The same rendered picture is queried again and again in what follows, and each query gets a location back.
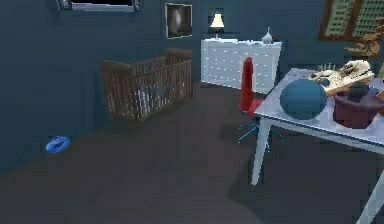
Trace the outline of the blue ball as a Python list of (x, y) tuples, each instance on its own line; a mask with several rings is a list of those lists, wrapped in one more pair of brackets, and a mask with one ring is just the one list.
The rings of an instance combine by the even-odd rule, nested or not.
[(310, 120), (325, 108), (327, 96), (323, 87), (308, 79), (298, 79), (283, 88), (280, 106), (290, 117), (297, 120)]

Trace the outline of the framed dark picture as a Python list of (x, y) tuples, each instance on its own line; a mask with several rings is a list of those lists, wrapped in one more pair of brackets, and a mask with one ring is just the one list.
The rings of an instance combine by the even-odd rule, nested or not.
[(192, 6), (189, 4), (165, 4), (166, 38), (178, 39), (192, 36)]

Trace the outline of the red office chair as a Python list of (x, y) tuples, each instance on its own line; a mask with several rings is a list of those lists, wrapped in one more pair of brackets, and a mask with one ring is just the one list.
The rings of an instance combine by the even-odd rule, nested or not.
[[(258, 118), (261, 118), (261, 116), (255, 114), (255, 111), (256, 109), (258, 109), (261, 103), (264, 102), (264, 100), (254, 97), (254, 93), (252, 91), (253, 73), (253, 60), (251, 57), (247, 57), (243, 63), (242, 68), (239, 110), (242, 114), (256, 121)], [(256, 123), (252, 123), (251, 126), (252, 128), (237, 140), (238, 144), (240, 144), (245, 137), (249, 136), (251, 133), (253, 133), (259, 128), (259, 124)], [(284, 137), (281, 134), (274, 130), (271, 131), (273, 134), (279, 136), (281, 138), (281, 141), (284, 142)]]

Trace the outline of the white table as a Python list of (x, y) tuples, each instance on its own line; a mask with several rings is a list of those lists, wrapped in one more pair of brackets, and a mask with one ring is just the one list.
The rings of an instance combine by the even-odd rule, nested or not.
[(327, 101), (324, 110), (312, 120), (295, 120), (286, 115), (279, 103), (280, 93), (292, 81), (307, 78), (313, 70), (292, 68), (269, 93), (256, 110), (261, 116), (251, 184), (259, 180), (270, 128), (281, 127), (325, 140), (384, 155), (384, 117), (377, 115), (366, 129), (349, 129), (333, 121), (334, 99)]

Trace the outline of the brown wooden crib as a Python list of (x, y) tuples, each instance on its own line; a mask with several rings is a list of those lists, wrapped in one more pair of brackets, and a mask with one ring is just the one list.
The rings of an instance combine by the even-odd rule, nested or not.
[(193, 96), (192, 51), (167, 48), (165, 54), (136, 63), (101, 59), (100, 79), (112, 119), (144, 121)]

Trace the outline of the brown framed window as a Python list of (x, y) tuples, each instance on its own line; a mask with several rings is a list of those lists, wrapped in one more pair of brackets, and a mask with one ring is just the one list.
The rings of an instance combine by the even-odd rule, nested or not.
[(318, 39), (355, 41), (384, 25), (384, 0), (326, 0)]

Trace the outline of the white vase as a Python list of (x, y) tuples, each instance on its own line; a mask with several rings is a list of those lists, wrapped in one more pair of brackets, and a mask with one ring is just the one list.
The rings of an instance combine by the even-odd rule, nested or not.
[(266, 34), (262, 37), (262, 42), (264, 44), (271, 44), (273, 42), (273, 37), (270, 34), (270, 28), (267, 28)]

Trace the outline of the white table lamp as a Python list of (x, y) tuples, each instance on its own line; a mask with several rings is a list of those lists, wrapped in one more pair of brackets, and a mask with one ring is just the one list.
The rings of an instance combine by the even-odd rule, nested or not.
[(215, 29), (215, 39), (219, 39), (219, 30), (224, 27), (222, 15), (220, 13), (216, 13), (214, 15), (213, 21), (210, 25), (211, 28)]

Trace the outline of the dark red bowl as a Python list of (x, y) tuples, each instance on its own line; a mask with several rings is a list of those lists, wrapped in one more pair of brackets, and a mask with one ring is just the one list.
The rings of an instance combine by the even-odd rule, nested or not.
[(366, 94), (359, 102), (349, 100), (349, 92), (341, 91), (334, 96), (333, 120), (351, 129), (366, 129), (378, 112), (384, 109), (384, 100)]

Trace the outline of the white chest of drawers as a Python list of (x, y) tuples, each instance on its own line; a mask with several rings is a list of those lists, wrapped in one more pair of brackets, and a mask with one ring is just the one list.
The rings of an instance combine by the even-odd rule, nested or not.
[(204, 39), (201, 41), (201, 81), (240, 89), (243, 63), (251, 57), (253, 91), (267, 94), (274, 88), (281, 48), (281, 42)]

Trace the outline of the window with grey frame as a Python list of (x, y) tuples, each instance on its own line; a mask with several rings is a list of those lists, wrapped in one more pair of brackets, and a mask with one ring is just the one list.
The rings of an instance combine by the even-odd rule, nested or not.
[(133, 13), (141, 9), (142, 0), (55, 0), (59, 10), (111, 11)]

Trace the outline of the brown house plant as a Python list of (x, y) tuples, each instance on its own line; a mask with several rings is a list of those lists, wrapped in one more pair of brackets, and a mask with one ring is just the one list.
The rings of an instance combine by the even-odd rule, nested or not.
[(373, 58), (377, 60), (381, 53), (381, 42), (384, 39), (384, 17), (380, 17), (379, 23), (373, 33), (363, 35), (355, 42), (353, 47), (345, 47), (345, 50), (356, 57)]

